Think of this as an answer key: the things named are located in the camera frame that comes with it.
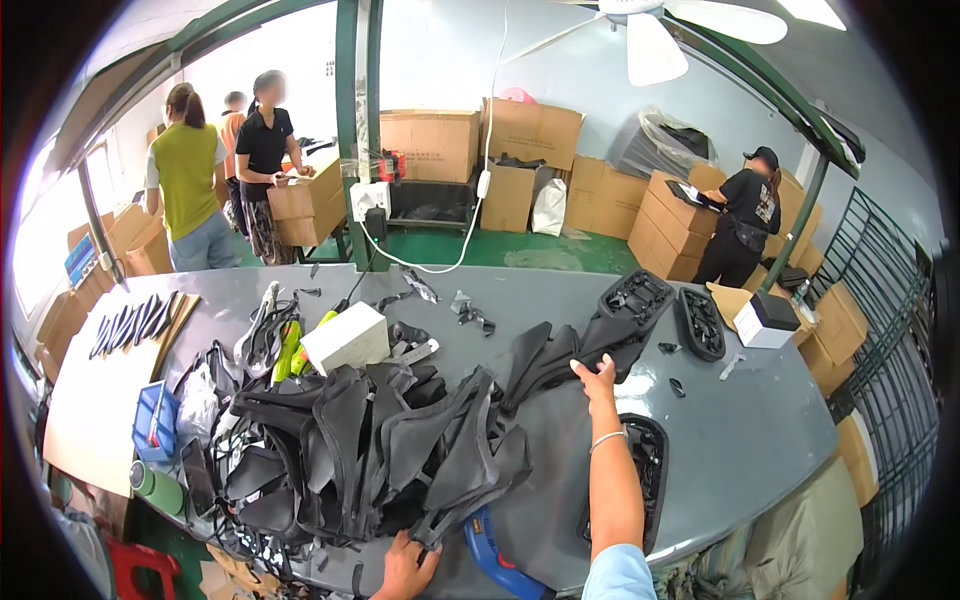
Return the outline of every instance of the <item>green metal fence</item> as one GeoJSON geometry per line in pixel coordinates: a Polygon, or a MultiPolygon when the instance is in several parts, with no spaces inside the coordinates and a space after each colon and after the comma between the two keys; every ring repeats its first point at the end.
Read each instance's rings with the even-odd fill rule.
{"type": "Polygon", "coordinates": [[[866,589],[893,554],[933,463],[938,408],[926,340],[930,261],[882,208],[854,188],[812,288],[843,281],[869,322],[851,377],[828,401],[839,421],[855,406],[876,454],[879,492],[861,513],[864,549],[854,589],[866,589]]]}

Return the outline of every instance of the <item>silver bracelet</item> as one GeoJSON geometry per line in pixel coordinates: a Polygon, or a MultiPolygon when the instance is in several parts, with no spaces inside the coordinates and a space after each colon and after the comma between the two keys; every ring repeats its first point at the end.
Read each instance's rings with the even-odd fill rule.
{"type": "Polygon", "coordinates": [[[590,454],[593,454],[593,449],[594,449],[595,447],[597,447],[598,445],[600,445],[600,443],[603,442],[604,440],[606,440],[607,438],[612,438],[613,436],[623,436],[624,439],[626,439],[626,438],[627,438],[627,432],[626,432],[626,431],[614,431],[613,433],[608,433],[607,435],[600,436],[599,438],[597,438],[597,441],[594,442],[594,443],[590,446],[590,452],[589,452],[589,453],[590,453],[590,454]]]}

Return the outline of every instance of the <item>gray table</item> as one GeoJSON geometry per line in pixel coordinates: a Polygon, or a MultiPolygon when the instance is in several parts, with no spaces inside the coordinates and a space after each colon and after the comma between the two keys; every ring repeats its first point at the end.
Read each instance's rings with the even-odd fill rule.
{"type": "MultiPolygon", "coordinates": [[[[249,315],[271,280],[289,298],[296,288],[320,286],[321,298],[300,295],[307,327],[345,296],[358,275],[352,265],[320,267],[313,280],[303,266],[247,268],[130,279],[114,294],[173,288],[203,297],[164,364],[168,382],[180,376],[198,350],[220,339],[232,347],[248,329],[249,315]]],[[[529,327],[549,321],[583,331],[597,297],[614,276],[526,269],[461,267],[442,276],[424,274],[443,300],[434,305],[413,296],[388,306],[388,324],[404,321],[429,331],[443,346],[430,363],[456,382],[477,364],[510,374],[510,344],[529,327]],[[478,324],[457,325],[449,308],[457,290],[496,322],[485,338],[478,324]]],[[[408,289],[394,268],[368,274],[355,300],[373,303],[408,289]]],[[[663,355],[657,342],[679,341],[675,307],[657,323],[650,344],[628,379],[617,388],[617,407],[658,421],[669,440],[669,464],[662,517],[650,565],[666,564],[714,541],[759,516],[820,466],[836,446],[837,434],[817,386],[792,344],[779,350],[744,349],[727,331],[727,356],[707,363],[686,351],[663,355]],[[726,381],[718,376],[736,353],[726,381]],[[677,398],[667,379],[680,379],[686,398],[677,398]]],[[[533,396],[520,406],[534,471],[522,486],[492,504],[497,542],[505,557],[561,592],[579,589],[587,577],[589,551],[577,532],[587,498],[590,442],[587,400],[570,382],[533,396]]],[[[208,523],[192,522],[195,535],[209,535],[208,523]]],[[[293,564],[301,578],[325,588],[351,590],[358,562],[364,564],[360,590],[373,594],[382,583],[389,540],[361,544],[362,551],[330,550],[323,570],[293,564]]],[[[443,598],[507,598],[473,562],[459,529],[444,539],[444,557],[424,593],[443,598]]]]}

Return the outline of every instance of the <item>person in orange shirt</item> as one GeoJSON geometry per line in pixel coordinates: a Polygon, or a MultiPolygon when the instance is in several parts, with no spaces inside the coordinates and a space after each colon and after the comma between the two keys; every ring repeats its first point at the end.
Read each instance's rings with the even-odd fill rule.
{"type": "Polygon", "coordinates": [[[231,91],[224,98],[224,105],[227,109],[220,115],[220,122],[217,123],[217,130],[220,132],[221,139],[224,140],[224,146],[227,147],[227,160],[224,161],[224,167],[227,172],[227,190],[230,193],[230,199],[227,203],[227,219],[234,229],[243,233],[244,239],[250,240],[250,232],[247,229],[247,218],[243,213],[243,205],[240,203],[240,180],[236,172],[236,154],[233,152],[236,146],[237,130],[247,118],[243,112],[247,107],[247,96],[243,92],[231,91]]]}

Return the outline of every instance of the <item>woman in yellow-green vest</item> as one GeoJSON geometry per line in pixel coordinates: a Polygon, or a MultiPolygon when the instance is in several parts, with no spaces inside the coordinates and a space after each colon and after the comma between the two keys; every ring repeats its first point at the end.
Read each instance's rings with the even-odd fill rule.
{"type": "Polygon", "coordinates": [[[163,225],[174,271],[238,267],[233,232],[221,211],[228,192],[227,149],[191,84],[167,96],[167,129],[147,151],[147,211],[156,214],[163,190],[163,225]]]}

